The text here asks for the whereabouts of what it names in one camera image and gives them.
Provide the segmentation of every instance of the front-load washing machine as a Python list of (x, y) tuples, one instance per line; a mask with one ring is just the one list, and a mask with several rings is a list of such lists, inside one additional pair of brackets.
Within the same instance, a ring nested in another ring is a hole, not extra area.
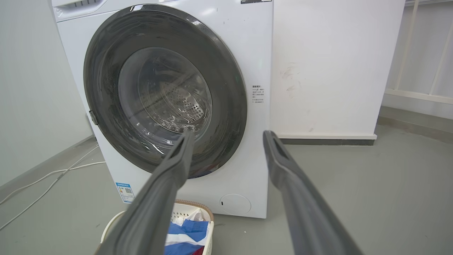
[(53, 0), (66, 57), (119, 198), (130, 203), (184, 130), (177, 198), (266, 217), (273, 2)]

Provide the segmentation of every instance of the laundry basket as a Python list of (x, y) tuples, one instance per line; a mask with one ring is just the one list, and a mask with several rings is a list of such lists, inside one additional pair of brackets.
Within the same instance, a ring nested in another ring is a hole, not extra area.
[[(203, 220), (209, 221), (207, 225), (207, 239), (206, 239), (206, 245), (204, 246), (203, 249), (203, 254), (202, 255), (210, 255), (212, 251), (212, 233), (214, 231), (214, 215), (212, 214), (211, 210), (203, 204), (200, 203), (195, 203), (187, 200), (176, 200), (173, 206), (173, 212), (171, 215), (170, 220), (174, 221), (175, 218), (179, 217), (187, 217), (189, 216), (192, 212), (194, 212), (196, 209), (200, 208), (203, 216)], [(101, 238), (101, 244), (105, 238), (105, 236), (108, 236), (110, 231), (113, 229), (113, 226), (116, 224), (116, 221), (120, 219), (122, 214), (118, 214), (115, 216), (107, 225), (106, 230), (104, 230), (106, 233), (102, 235)]]

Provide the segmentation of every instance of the gray floor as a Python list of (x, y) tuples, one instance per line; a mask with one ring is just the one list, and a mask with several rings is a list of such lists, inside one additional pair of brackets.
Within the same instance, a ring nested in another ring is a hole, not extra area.
[[(453, 144), (378, 126), (372, 147), (288, 145), (367, 255), (453, 253)], [(69, 167), (84, 144), (45, 167)], [(99, 150), (80, 164), (103, 161)], [(34, 201), (57, 175), (0, 206), (0, 225)], [(279, 192), (268, 218), (215, 215), (213, 254), (290, 254)], [(73, 170), (0, 231), (0, 254), (93, 254), (107, 222), (126, 208), (105, 165)]]

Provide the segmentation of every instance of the washing machine door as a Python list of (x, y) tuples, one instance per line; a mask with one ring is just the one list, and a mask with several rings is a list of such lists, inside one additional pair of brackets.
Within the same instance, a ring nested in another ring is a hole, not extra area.
[(137, 5), (108, 18), (88, 46), (84, 83), (93, 122), (151, 173), (184, 130), (195, 134), (189, 178), (222, 166), (244, 133), (246, 91), (232, 54), (172, 7)]

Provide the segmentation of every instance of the door hinge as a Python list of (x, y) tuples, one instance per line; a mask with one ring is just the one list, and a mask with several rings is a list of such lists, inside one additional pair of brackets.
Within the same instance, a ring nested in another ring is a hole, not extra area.
[(95, 125), (98, 125), (98, 122), (97, 122), (97, 118), (96, 118), (96, 115), (94, 115), (94, 112), (93, 111), (90, 111), (90, 116), (91, 116), (91, 120), (93, 121), (93, 123)]

